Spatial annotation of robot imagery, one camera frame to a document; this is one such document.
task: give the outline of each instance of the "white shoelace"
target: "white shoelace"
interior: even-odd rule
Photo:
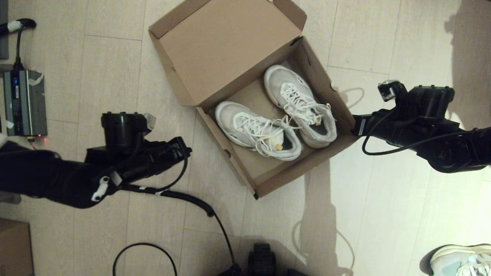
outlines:
[[[319,104],[314,99],[308,98],[305,94],[300,93],[299,89],[293,83],[284,83],[280,91],[287,104],[283,107],[292,118],[302,119],[308,125],[320,125],[322,122],[322,110],[330,111],[330,104]]]
[[[249,135],[255,143],[255,150],[265,157],[269,156],[265,149],[268,151],[273,151],[274,148],[278,149],[276,145],[271,143],[273,137],[283,132],[283,128],[279,127],[278,124],[283,127],[288,126],[288,115],[281,119],[268,120],[242,112],[234,118],[234,127]]]
[[[491,256],[473,254],[469,262],[459,267],[456,276],[491,276]]]

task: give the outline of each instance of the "open box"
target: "open box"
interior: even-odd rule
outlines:
[[[150,26],[149,33],[181,105],[199,114],[254,196],[267,195],[356,141],[354,119],[331,88],[324,67],[301,35],[307,15],[290,0],[188,0]],[[267,97],[263,74],[283,64],[300,74],[319,103],[329,103],[338,138],[326,148],[303,142],[294,161],[266,158],[231,142],[215,120],[228,100],[265,118],[284,111]]]

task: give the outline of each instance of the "sneaker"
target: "sneaker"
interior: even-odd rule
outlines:
[[[430,265],[435,276],[491,276],[491,245],[444,246]]]
[[[220,103],[215,116],[221,130],[230,140],[250,147],[262,156],[291,161],[302,151],[299,138],[288,125],[288,116],[268,120],[234,102]]]
[[[307,145],[327,147],[336,139],[336,123],[330,105],[317,103],[312,90],[297,73],[274,65],[266,71],[264,86],[273,103],[295,120]]]

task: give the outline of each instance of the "shoe insole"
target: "shoe insole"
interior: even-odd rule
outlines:
[[[321,120],[320,125],[310,125],[310,128],[313,129],[315,132],[319,133],[320,135],[327,134],[327,129],[324,126],[324,119]]]
[[[286,134],[283,133],[283,149],[282,150],[289,150],[289,149],[292,149],[293,148],[293,145],[292,145],[292,142],[290,141],[290,139],[288,139],[288,137],[286,137]]]

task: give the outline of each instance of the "wooden floor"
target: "wooden floor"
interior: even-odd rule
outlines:
[[[360,141],[256,201],[195,110],[178,105],[147,34],[180,2],[10,1],[11,19],[38,23],[21,43],[26,67],[46,76],[50,135],[38,148],[81,161],[86,148],[104,144],[101,113],[156,115],[149,140],[182,136],[193,148],[175,189],[214,206],[243,268],[257,241],[271,244],[282,272],[294,267],[310,276],[422,275],[419,261],[435,247],[491,243],[489,168],[441,174],[410,151],[365,156]],[[407,87],[453,86],[457,94],[448,116],[466,129],[490,125],[490,2],[296,2],[309,16],[304,34],[353,114],[393,105],[383,103],[377,84],[399,79]],[[11,51],[15,40],[11,36]],[[0,114],[4,120],[3,103]],[[376,139],[369,145],[387,148]],[[142,183],[169,183],[179,170]],[[0,204],[0,217],[30,223],[36,276],[111,275],[117,253],[135,242],[167,249],[183,276],[216,275],[230,265],[214,219],[176,200],[119,192],[96,207],[75,210],[23,197],[20,205]],[[172,275],[169,261],[148,248],[129,251],[118,271]]]

